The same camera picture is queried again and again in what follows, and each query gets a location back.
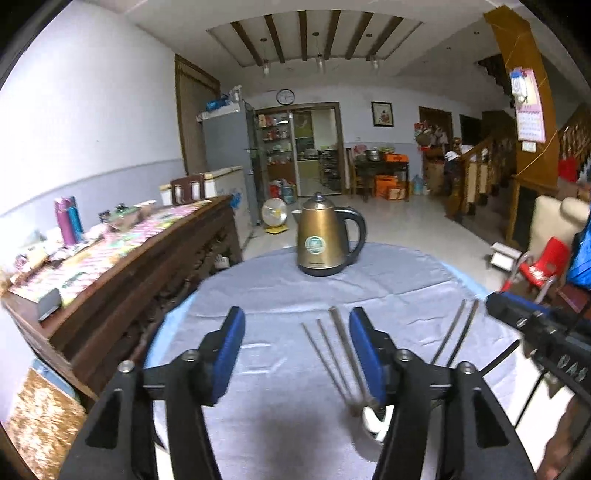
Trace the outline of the steel utensil holder cup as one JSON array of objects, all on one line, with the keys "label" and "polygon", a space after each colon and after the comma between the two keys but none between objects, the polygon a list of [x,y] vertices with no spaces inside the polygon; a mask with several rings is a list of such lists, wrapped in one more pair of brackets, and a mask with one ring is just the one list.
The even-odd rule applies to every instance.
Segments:
[{"label": "steel utensil holder cup", "polygon": [[363,430],[370,436],[370,439],[373,439],[378,444],[383,444],[393,418],[393,405],[387,405],[380,412],[375,411],[370,406],[365,406],[362,410]]}]

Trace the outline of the dark chopstick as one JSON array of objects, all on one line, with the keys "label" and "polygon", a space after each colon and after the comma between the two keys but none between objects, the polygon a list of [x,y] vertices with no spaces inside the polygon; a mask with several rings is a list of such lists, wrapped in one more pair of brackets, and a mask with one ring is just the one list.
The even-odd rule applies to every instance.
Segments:
[{"label": "dark chopstick", "polygon": [[339,308],[332,306],[329,308],[329,313],[331,314],[332,323],[335,326],[335,330],[339,335],[339,340],[342,343],[342,349],[344,349],[346,354],[346,360],[349,362],[349,367],[353,372],[353,378],[356,380],[356,385],[358,386],[360,392],[360,398],[356,398],[351,396],[352,398],[352,406],[349,407],[353,416],[360,417],[363,412],[363,408],[369,407],[374,414],[376,414],[380,419],[382,419],[385,415],[385,410],[381,409],[376,400],[368,393],[366,387],[366,381],[362,378],[362,371],[360,366],[358,365],[358,360],[356,360],[355,353],[353,353],[353,344],[351,339],[349,339],[349,334],[346,331],[345,322],[342,320],[341,313],[339,313]]},{"label": "dark chopstick", "polygon": [[459,354],[459,352],[460,352],[460,350],[462,348],[462,345],[464,344],[464,342],[466,340],[466,337],[469,334],[469,331],[470,331],[471,326],[473,324],[474,318],[475,318],[475,316],[476,316],[476,314],[478,312],[480,303],[481,302],[480,302],[479,299],[476,299],[473,302],[473,305],[472,305],[472,308],[470,310],[468,319],[467,319],[467,321],[466,321],[466,323],[465,323],[465,325],[463,327],[463,330],[461,331],[461,334],[460,334],[460,337],[459,337],[458,341],[455,344],[454,350],[452,351],[452,354],[450,355],[450,358],[447,361],[446,367],[450,368],[450,367],[453,366],[454,361],[455,361],[456,357],[458,356],[458,354]]},{"label": "dark chopstick", "polygon": [[325,329],[325,325],[322,323],[321,319],[317,320],[317,325],[318,330],[321,332],[322,340],[325,341],[325,346],[327,346],[329,354],[331,355],[332,363],[335,365],[335,370],[338,372],[339,381],[341,381],[342,390],[344,390],[346,395],[346,402],[349,404],[349,409],[351,410],[354,417],[360,417],[362,413],[362,405],[356,399],[356,396],[353,395],[352,389],[349,388],[348,380],[346,379],[344,370],[342,370],[342,364],[339,362],[339,357],[337,354],[335,354],[335,348],[332,347],[332,342],[329,338],[327,329]]},{"label": "dark chopstick", "polygon": [[463,315],[463,312],[466,307],[466,303],[467,303],[466,300],[462,300],[449,329],[447,330],[441,344],[439,345],[438,350],[436,351],[433,359],[431,360],[431,364],[436,364],[437,361],[439,360],[441,354],[444,352],[448,342],[450,341],[450,339],[451,339],[451,337],[452,337],[452,335],[453,335],[453,333],[454,333],[454,331],[455,331],[455,329],[456,329],[456,327]]},{"label": "dark chopstick", "polygon": [[329,354],[332,355],[332,364],[334,364],[335,368],[337,369],[338,375],[335,375],[335,372],[332,371],[331,364],[329,364],[329,361],[322,354],[322,350],[320,347],[318,347],[318,343],[315,342],[315,338],[312,337],[311,330],[308,329],[308,326],[304,323],[301,323],[301,328],[304,329],[305,337],[307,337],[308,342],[310,342],[312,350],[314,350],[315,354],[318,357],[318,360],[320,360],[322,368],[324,368],[325,373],[328,374],[329,379],[332,382],[332,385],[335,387],[335,390],[337,390],[339,394],[339,397],[342,398],[342,402],[346,405],[346,408],[348,408],[349,413],[352,416],[356,417],[356,415],[358,415],[358,405],[356,405],[356,402],[353,401],[353,394],[351,393],[351,390],[349,390],[349,387],[346,385],[345,376],[342,375],[341,366],[339,366],[338,360],[335,359],[334,350],[332,350],[332,345],[331,343],[329,343],[328,336],[325,335],[325,330],[324,326],[322,326],[322,322],[318,321],[318,328],[320,328],[321,330],[322,339],[325,340],[325,345],[327,345],[327,347],[329,348]]}]

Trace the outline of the dark chopstick on cloth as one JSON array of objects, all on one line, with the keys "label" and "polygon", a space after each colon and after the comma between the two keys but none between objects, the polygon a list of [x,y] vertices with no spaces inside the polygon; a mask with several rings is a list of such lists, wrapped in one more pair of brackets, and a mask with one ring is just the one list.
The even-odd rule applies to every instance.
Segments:
[{"label": "dark chopstick on cloth", "polygon": [[454,350],[452,351],[452,354],[450,355],[450,358],[447,361],[446,367],[450,368],[450,367],[453,366],[454,361],[455,361],[456,357],[458,356],[458,354],[459,354],[459,352],[460,352],[460,350],[462,348],[462,345],[464,344],[464,342],[466,340],[466,337],[469,334],[469,331],[470,331],[471,326],[473,324],[474,318],[475,318],[475,316],[476,316],[476,314],[478,312],[480,303],[481,302],[480,302],[479,299],[476,299],[473,302],[473,305],[472,305],[472,308],[470,310],[468,319],[467,319],[467,321],[466,321],[466,323],[465,323],[465,325],[463,327],[463,330],[461,331],[461,334],[460,334],[460,337],[459,337],[458,341],[455,344]]}]

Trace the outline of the blue bag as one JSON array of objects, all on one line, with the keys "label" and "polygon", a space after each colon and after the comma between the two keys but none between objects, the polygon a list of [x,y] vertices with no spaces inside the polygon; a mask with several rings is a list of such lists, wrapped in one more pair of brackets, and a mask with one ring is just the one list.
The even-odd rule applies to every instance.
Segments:
[{"label": "blue bag", "polygon": [[579,288],[591,289],[590,224],[573,238],[566,281]]}]

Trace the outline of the red plastic child chair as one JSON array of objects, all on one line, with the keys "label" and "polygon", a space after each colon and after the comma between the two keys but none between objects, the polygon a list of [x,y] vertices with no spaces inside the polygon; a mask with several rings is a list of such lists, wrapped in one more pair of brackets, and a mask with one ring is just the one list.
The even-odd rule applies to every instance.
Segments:
[{"label": "red plastic child chair", "polygon": [[501,292],[508,292],[519,279],[523,279],[529,290],[535,288],[538,291],[534,302],[541,303],[564,274],[569,260],[570,248],[558,238],[551,237],[537,258],[530,251],[519,257]]}]

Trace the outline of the grey table cloth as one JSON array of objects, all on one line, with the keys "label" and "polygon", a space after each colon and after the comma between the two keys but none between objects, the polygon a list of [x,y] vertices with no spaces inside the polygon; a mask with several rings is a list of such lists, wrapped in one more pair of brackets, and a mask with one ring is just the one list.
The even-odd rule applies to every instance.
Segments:
[{"label": "grey table cloth", "polygon": [[[233,306],[245,312],[245,339],[228,392],[205,411],[207,430],[226,479],[368,479],[379,446],[349,413],[304,335],[308,326],[322,354],[327,329],[342,370],[349,362],[329,308],[348,316],[366,311],[398,346],[431,361],[455,314],[463,315],[437,363],[447,363],[478,299],[442,262],[423,252],[370,243],[358,261],[329,277],[305,275],[294,249],[252,258],[208,278],[171,311],[146,358],[165,364],[197,347]],[[454,363],[484,367],[514,341],[514,333],[478,312]]]}]

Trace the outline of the small white step stool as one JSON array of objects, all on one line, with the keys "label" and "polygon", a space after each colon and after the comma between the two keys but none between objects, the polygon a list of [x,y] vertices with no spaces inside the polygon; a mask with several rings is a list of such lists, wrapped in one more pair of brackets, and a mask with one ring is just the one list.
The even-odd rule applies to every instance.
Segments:
[{"label": "small white step stool", "polygon": [[491,257],[489,265],[505,272],[511,272],[522,252],[501,242],[495,242],[491,245]]}]

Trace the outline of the blue round table cover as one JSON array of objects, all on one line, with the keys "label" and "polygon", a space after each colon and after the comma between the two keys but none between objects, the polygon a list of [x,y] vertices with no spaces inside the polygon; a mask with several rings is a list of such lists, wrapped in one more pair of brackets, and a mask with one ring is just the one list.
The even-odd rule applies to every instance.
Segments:
[{"label": "blue round table cover", "polygon": [[479,300],[484,301],[488,297],[490,291],[474,280],[471,276],[446,262],[443,262],[442,265],[447,270],[449,270]]}]

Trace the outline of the dark wooden sideboard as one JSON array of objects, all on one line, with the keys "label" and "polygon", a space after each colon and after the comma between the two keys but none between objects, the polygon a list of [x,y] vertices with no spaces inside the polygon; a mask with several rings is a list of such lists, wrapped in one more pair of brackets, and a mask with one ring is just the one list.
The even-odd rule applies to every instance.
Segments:
[{"label": "dark wooden sideboard", "polygon": [[217,273],[217,256],[242,262],[228,196],[148,239],[42,322],[14,293],[2,304],[29,346],[93,403],[121,361],[145,359],[164,316]]}]

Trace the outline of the gold electric kettle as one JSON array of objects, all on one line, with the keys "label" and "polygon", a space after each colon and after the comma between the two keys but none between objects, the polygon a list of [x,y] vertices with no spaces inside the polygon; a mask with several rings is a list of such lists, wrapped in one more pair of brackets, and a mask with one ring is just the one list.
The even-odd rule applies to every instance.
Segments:
[{"label": "gold electric kettle", "polygon": [[[310,276],[332,276],[358,260],[367,241],[367,223],[359,211],[336,207],[321,192],[293,211],[297,221],[297,266]],[[352,247],[346,222],[356,223],[359,240]]]}]

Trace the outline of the white chest freezer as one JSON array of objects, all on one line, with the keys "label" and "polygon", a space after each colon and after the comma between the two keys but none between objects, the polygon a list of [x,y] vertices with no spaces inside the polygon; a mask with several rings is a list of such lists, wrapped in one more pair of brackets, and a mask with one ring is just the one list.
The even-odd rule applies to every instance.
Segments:
[{"label": "white chest freezer", "polygon": [[182,177],[161,185],[159,190],[164,206],[190,204],[218,196],[229,196],[240,248],[245,248],[249,243],[253,225],[242,167],[224,167]]}]

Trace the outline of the blue thermos bottle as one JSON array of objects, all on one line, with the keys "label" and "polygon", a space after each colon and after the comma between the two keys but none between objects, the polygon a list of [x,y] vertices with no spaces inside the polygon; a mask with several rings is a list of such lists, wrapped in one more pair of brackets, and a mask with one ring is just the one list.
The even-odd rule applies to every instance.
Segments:
[{"label": "blue thermos bottle", "polygon": [[78,213],[78,208],[74,196],[69,197],[68,215],[70,218],[72,230],[77,243],[84,241],[84,231],[81,225],[81,220]]}]

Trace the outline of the purple thermos bottle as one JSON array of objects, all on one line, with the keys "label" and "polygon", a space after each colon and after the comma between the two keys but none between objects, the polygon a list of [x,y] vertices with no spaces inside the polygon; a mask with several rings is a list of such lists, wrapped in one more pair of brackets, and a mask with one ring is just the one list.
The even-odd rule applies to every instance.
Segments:
[{"label": "purple thermos bottle", "polygon": [[69,216],[70,201],[65,197],[54,199],[56,220],[65,246],[76,244],[76,236]]}]

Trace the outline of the pink wall calendar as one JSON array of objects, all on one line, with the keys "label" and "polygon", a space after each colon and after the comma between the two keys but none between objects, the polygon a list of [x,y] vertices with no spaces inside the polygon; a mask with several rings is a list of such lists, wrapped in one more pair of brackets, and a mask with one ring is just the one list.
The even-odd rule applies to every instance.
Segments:
[{"label": "pink wall calendar", "polygon": [[538,85],[532,69],[515,68],[510,74],[520,141],[545,143],[546,132]]}]

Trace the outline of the framed wall picture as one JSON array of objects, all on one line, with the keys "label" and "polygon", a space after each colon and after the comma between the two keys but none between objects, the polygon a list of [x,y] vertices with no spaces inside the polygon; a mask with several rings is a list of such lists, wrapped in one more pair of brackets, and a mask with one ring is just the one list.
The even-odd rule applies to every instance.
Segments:
[{"label": "framed wall picture", "polygon": [[370,106],[372,106],[372,117],[375,127],[394,127],[393,105],[390,102],[373,101],[370,103]]}]

